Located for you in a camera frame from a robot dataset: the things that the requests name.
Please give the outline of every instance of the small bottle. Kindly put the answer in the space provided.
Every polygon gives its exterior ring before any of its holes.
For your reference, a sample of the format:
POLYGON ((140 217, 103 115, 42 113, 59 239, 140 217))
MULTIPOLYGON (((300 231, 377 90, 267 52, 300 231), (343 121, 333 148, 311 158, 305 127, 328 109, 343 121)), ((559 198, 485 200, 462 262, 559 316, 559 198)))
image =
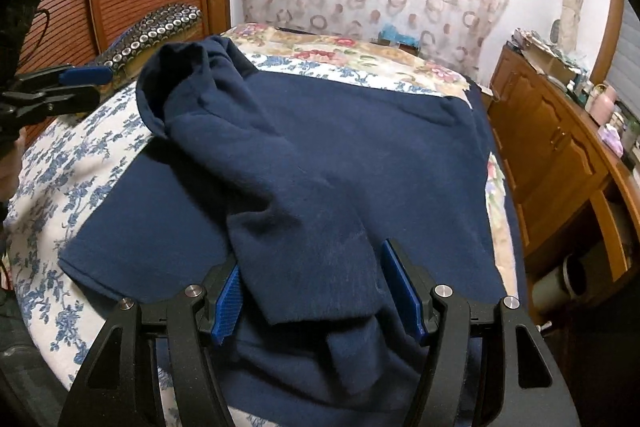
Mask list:
POLYGON ((586 84, 588 82, 588 78, 585 74, 578 74, 575 77, 575 92, 576 93, 580 93, 582 92, 582 88, 584 87, 584 84, 586 84))
POLYGON ((582 84, 582 90, 580 93, 578 93, 578 103, 580 104, 580 107, 585 107, 587 105, 587 100, 589 100, 591 89, 593 89, 593 84, 590 80, 587 80, 584 84, 582 84))

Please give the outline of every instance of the bed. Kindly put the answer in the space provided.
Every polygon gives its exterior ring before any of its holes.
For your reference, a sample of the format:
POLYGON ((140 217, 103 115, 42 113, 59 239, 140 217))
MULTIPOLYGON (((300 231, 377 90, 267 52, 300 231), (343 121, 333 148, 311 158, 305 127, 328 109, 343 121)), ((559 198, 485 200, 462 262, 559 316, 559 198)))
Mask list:
MULTIPOLYGON (((395 48, 292 34, 257 24, 236 26, 225 35, 261 70, 323 78, 362 89, 455 97, 469 111, 484 111, 479 89, 464 77, 395 48)), ((58 254, 150 138, 136 107, 132 83, 84 120, 59 118, 24 156, 20 189, 8 218, 10 272, 31 338, 67 389, 112 302, 81 290, 58 266, 58 254)), ((484 191, 495 266, 505 293, 518 296, 524 287, 519 232, 494 153, 486 158, 484 191)), ((179 418, 171 378, 164 370, 159 370, 159 377, 165 417, 174 427, 179 418)), ((236 425, 242 427, 275 425, 241 410, 231 411, 236 425)))

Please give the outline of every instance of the cabinet handle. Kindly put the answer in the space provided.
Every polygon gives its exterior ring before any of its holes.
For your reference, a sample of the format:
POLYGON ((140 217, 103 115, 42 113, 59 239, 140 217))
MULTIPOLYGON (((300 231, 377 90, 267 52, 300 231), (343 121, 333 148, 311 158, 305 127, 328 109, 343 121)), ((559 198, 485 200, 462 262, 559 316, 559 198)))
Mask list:
POLYGON ((554 145, 554 151, 558 150, 558 147, 560 147, 560 144, 562 143, 562 138, 564 138, 565 136, 566 136, 566 133, 562 131, 562 133, 560 133, 560 137, 558 141, 556 141, 556 144, 554 145))
POLYGON ((558 136, 558 133, 562 131, 562 129, 560 129, 559 127, 556 127, 556 130, 554 131, 554 133, 551 135, 551 140, 549 140, 549 144, 550 145, 555 145, 556 144, 556 137, 558 136))

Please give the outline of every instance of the person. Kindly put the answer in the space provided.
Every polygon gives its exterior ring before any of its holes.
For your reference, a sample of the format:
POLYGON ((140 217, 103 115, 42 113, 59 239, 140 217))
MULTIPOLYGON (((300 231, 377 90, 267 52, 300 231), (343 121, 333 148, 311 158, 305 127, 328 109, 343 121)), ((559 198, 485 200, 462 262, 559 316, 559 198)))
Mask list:
POLYGON ((20 137, 14 142, 13 148, 3 158, 0 158, 0 201, 5 202, 14 197, 18 191, 19 175, 22 170, 22 154, 24 153, 24 139, 26 131, 20 130, 20 137))

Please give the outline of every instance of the navy blue sweatshirt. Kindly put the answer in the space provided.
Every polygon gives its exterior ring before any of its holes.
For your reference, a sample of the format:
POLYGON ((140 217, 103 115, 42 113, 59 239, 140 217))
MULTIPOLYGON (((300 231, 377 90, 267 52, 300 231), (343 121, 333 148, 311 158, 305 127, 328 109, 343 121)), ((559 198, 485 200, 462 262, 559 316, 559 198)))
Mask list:
MULTIPOLYGON (((399 325, 378 248, 395 237, 436 281, 504 295, 485 115, 456 98, 257 71, 217 37, 162 47, 137 96, 156 139, 60 266, 144 302, 233 250, 248 297, 217 357, 229 404, 291 427, 399 425, 425 352, 399 325)), ((475 357, 461 417, 477 370, 475 357)))

